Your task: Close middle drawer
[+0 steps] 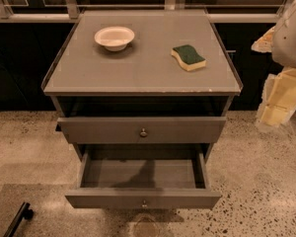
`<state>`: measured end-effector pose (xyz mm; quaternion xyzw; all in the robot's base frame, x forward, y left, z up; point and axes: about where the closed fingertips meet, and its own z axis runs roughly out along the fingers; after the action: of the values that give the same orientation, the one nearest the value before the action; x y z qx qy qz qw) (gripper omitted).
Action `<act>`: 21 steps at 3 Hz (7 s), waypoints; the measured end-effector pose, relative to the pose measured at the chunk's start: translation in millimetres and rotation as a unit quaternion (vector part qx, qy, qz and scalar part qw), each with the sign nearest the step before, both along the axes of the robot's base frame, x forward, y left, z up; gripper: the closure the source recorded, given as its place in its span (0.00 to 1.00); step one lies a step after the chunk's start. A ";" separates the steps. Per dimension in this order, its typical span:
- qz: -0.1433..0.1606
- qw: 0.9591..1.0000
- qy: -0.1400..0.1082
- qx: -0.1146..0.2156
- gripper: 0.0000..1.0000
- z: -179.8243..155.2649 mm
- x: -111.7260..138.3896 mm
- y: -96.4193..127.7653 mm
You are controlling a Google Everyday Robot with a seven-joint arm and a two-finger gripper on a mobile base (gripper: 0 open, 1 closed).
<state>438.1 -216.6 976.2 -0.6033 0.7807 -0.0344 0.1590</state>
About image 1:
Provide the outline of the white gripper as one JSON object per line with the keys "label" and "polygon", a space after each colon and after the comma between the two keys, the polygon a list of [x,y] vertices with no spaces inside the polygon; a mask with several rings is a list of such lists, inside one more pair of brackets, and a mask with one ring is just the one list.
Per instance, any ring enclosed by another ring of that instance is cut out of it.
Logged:
{"label": "white gripper", "polygon": [[[251,47],[251,50],[272,52],[274,27],[266,31]],[[277,75],[269,74],[261,95],[257,120],[269,126],[286,124],[296,112],[296,68],[284,67]]]}

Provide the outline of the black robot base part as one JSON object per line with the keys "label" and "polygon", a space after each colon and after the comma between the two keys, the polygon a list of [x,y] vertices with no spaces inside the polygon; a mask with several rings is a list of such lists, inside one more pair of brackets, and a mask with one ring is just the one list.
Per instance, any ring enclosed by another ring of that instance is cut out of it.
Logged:
{"label": "black robot base part", "polygon": [[31,220],[33,216],[34,211],[31,209],[31,205],[28,202],[23,202],[3,237],[13,237],[22,220]]}

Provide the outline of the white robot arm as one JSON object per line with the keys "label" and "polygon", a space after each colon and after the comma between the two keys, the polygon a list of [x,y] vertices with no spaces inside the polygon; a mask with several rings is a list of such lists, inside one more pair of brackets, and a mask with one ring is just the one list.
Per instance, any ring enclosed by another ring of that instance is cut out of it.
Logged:
{"label": "white robot arm", "polygon": [[296,0],[276,25],[254,42],[252,50],[270,52],[272,59],[283,66],[280,73],[267,77],[257,114],[260,123],[279,127],[296,112]]}

